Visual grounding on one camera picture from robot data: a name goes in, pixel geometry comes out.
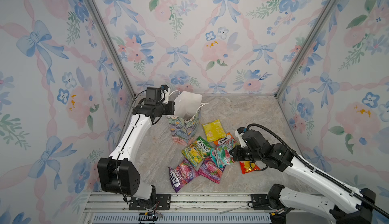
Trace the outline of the green Fox's lemon bag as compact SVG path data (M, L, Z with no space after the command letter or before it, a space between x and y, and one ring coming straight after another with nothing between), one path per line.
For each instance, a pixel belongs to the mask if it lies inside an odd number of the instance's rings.
M213 147L202 137L198 137L181 153L194 166L197 167L203 160L209 156Z

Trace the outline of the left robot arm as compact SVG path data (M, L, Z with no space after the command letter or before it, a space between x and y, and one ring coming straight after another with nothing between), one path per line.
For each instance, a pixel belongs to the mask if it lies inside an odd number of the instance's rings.
M141 181L135 166L136 154L147 131L163 115L174 114L174 102L169 100L167 85L148 87L145 98L132 109L133 116L122 139L107 158L97 164L102 191L155 203L155 187Z

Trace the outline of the floral paper gift bag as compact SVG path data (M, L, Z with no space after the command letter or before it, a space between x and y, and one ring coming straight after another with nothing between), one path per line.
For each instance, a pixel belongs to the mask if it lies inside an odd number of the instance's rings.
M169 130L174 143L190 145L200 125L202 102L201 94L182 91L174 99L174 114L167 116Z

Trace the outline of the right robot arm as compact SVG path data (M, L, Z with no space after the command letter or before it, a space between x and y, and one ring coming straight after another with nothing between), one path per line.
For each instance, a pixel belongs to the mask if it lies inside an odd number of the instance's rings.
M266 168L293 176L319 192L311 195L273 184L264 200L252 208L267 206L273 218L284 219L294 209L307 211L336 224L370 224L373 221L375 193L368 188L347 185L303 159L271 130L279 141L270 144L261 132L241 127L235 131L239 145L230 150L234 161L261 162Z

